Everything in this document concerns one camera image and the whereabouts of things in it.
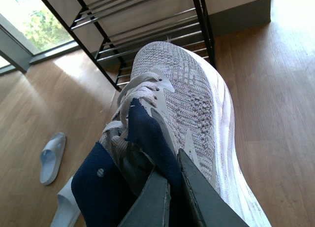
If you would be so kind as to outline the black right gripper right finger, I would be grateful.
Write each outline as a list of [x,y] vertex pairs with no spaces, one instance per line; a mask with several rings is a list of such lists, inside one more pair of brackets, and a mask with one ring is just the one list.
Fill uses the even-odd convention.
[[179,150],[184,192],[196,227],[246,227],[247,224],[227,205],[208,183],[183,149]]

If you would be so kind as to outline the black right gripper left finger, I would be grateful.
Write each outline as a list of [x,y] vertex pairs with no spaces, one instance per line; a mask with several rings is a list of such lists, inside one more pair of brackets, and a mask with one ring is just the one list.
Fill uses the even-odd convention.
[[171,191],[167,179],[155,166],[136,202],[120,222],[120,227],[169,226]]

